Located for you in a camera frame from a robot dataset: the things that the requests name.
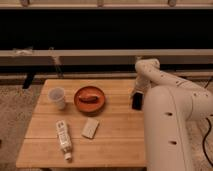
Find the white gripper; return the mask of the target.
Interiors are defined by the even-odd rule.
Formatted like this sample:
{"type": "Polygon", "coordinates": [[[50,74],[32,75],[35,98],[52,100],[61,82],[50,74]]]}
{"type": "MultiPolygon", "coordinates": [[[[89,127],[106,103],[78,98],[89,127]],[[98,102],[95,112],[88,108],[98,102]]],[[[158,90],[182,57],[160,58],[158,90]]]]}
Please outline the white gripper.
{"type": "Polygon", "coordinates": [[[134,96],[136,93],[145,94],[151,88],[150,80],[146,77],[137,77],[134,83],[131,96],[134,96]]]}

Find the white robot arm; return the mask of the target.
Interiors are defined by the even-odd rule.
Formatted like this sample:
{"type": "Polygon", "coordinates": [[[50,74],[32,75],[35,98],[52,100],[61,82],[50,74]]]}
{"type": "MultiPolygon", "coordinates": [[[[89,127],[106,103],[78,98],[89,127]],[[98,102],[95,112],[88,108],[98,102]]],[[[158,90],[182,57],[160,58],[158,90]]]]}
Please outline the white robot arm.
{"type": "Polygon", "coordinates": [[[157,59],[138,60],[135,70],[132,94],[144,97],[147,171],[194,171],[186,121],[213,114],[213,93],[161,71],[157,59]]]}

